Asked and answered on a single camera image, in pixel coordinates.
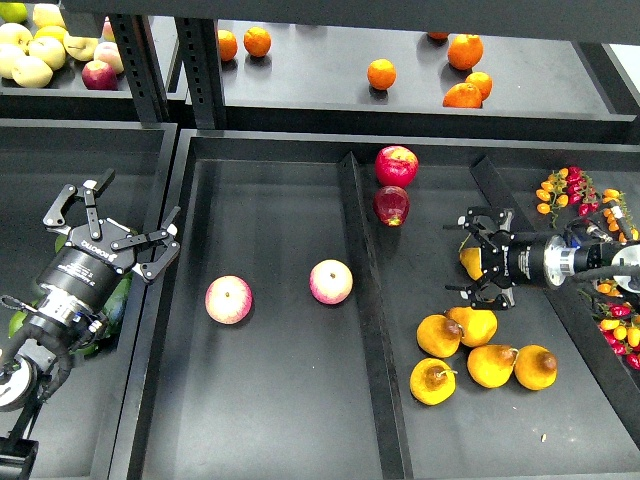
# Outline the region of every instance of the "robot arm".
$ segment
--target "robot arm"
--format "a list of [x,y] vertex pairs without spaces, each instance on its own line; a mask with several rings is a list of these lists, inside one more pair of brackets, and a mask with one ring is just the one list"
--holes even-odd
[[[620,208],[607,206],[625,238],[632,238]],[[446,286],[459,291],[473,308],[506,310],[515,305],[513,287],[554,289],[569,277],[583,282],[614,278],[630,300],[637,298],[640,242],[615,242],[588,217],[571,222],[564,235],[511,232],[512,219],[510,209],[471,207],[458,225],[445,227],[466,230],[479,243],[482,276],[468,286]]]

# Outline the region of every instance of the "fruit bin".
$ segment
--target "fruit bin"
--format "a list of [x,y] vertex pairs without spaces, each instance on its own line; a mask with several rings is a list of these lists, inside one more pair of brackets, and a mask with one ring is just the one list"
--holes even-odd
[[[252,26],[271,35],[263,59],[242,45]],[[470,73],[448,64],[455,33],[439,42],[425,32],[322,25],[219,20],[218,28],[239,44],[221,66],[229,129],[622,143],[634,118],[634,103],[612,105],[601,86],[619,72],[598,79],[568,41],[481,36],[484,55],[473,71],[489,73],[494,88],[476,110],[442,106]],[[377,58],[398,72],[387,91],[367,81]]]
[[[157,229],[175,135],[172,124],[0,120],[1,293],[26,301],[41,294],[34,279],[54,258],[56,240],[42,218],[67,183],[115,169],[97,201],[101,216],[141,232]],[[86,222],[81,210],[76,205],[69,211],[69,225]],[[44,405],[31,435],[39,441],[31,478],[107,477],[144,293],[143,282],[134,279],[117,343],[74,368]],[[11,316],[0,312],[0,348]],[[0,415],[3,435],[19,413]]]
[[[399,229],[379,224],[370,206],[372,162],[388,144],[422,162]],[[512,378],[485,390],[469,377],[464,348],[448,360],[459,372],[451,399],[426,407],[408,382],[426,356],[419,322],[464,305],[444,285],[467,281],[457,253],[465,233],[442,227],[486,204],[470,165],[488,156],[529,178],[569,159],[607,161],[632,176],[639,155],[623,146],[183,131],[168,193],[186,210],[183,249],[175,276],[151,287],[159,307],[141,323],[132,362],[144,374],[128,384],[144,393],[125,402],[112,478],[637,478],[640,437],[599,376],[616,357],[597,345],[588,366],[589,352],[540,290],[516,290],[494,339],[553,351],[551,388],[526,391]],[[337,307],[308,288],[311,268],[330,257],[354,273]],[[249,319],[231,327],[204,307],[209,283],[224,274],[243,277],[255,300]],[[638,398],[628,399],[636,413]]]
[[[33,4],[26,5],[28,19],[23,25],[35,33],[38,28],[32,22]],[[173,18],[151,17],[149,24],[167,100],[174,110],[182,108],[187,85],[176,61],[178,42]],[[125,74],[118,75],[117,91],[88,90],[82,82],[84,65],[67,55],[65,66],[54,72],[49,85],[42,89],[22,88],[13,80],[0,78],[2,117],[138,121]]]

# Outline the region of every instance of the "orange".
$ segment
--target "orange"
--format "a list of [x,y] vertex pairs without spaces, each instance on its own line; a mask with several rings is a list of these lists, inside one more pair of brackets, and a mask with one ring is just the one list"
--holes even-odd
[[377,90],[386,90],[396,81],[396,67],[386,58],[374,60],[367,69],[367,78]]
[[271,35],[264,28],[251,27],[244,34],[244,48],[249,55],[264,57],[271,48]]
[[443,107],[480,108],[482,94],[473,83],[458,83],[445,93]]
[[466,83],[473,83],[480,89],[482,100],[486,100],[491,94],[493,88],[493,79],[484,72],[473,72],[465,79]]
[[427,35],[434,40],[446,40],[449,37],[449,34],[444,32],[429,32]]
[[236,36],[229,30],[218,30],[218,48],[220,49],[220,60],[228,62],[238,53],[238,42]]
[[456,36],[449,45],[449,63],[458,70],[469,70],[482,58],[484,46],[478,35]]

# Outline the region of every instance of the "apple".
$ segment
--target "apple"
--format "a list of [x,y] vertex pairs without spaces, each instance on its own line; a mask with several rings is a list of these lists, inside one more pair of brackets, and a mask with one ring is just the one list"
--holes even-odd
[[311,270],[309,288],[320,303],[340,303],[349,296],[352,287],[351,270],[338,260],[324,260]]
[[38,57],[24,56],[13,63],[11,76],[21,87],[42,88],[51,81],[53,70]]
[[376,157],[375,172],[383,186],[406,188],[418,173],[418,157],[406,147],[385,147]]
[[22,49],[24,53],[29,50],[29,42],[33,35],[29,29],[19,23],[5,23],[0,25],[0,44],[9,43]]
[[109,17],[104,17],[104,24],[102,25],[102,38],[107,42],[115,42],[116,36],[113,34],[113,27]]
[[22,48],[13,44],[0,45],[0,76],[2,78],[13,79],[11,69],[18,58],[24,57],[25,53]]
[[113,67],[102,60],[91,60],[82,69],[82,83],[88,90],[117,90]]
[[113,42],[102,42],[96,47],[93,52],[94,60],[102,60],[113,67],[116,75],[124,72],[124,65],[122,64],[122,58],[120,58],[120,52],[118,51],[118,45]]
[[44,60],[54,72],[61,69],[67,60],[67,52],[64,47],[53,37],[40,37],[31,40],[29,56]]
[[27,16],[27,7],[24,3],[0,3],[0,17],[5,22],[22,23]]
[[64,34],[62,44],[69,55],[81,62],[93,60],[93,52],[98,46],[97,38],[72,37],[69,32]]
[[409,214],[409,195],[400,187],[382,187],[373,197],[373,210],[385,225],[399,227]]
[[36,3],[33,6],[33,23],[36,27],[62,27],[67,28],[62,19],[60,8],[50,3]]
[[230,325],[247,316],[252,301],[253,295],[247,282],[240,277],[226,275],[209,285],[204,306],[216,322]]

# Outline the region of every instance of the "pear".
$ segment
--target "pear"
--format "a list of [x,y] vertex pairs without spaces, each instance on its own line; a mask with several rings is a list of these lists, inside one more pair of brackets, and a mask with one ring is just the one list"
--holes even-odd
[[418,345],[438,358],[447,358],[460,346],[462,331],[456,322],[444,315],[429,315],[418,326]]
[[467,368],[483,387],[501,387],[509,380],[517,356],[518,350],[510,345],[482,345],[471,350]]
[[491,310],[453,307],[445,312],[445,316],[462,327],[460,341],[467,347],[486,345],[498,330],[498,319]]
[[556,381],[558,359],[540,345],[527,345],[520,349],[514,371],[523,387],[543,390]]
[[426,405],[444,402],[456,389],[456,373],[442,360],[425,358],[411,372],[411,393]]
[[465,248],[460,252],[460,263],[472,280],[482,277],[482,257],[480,247]]

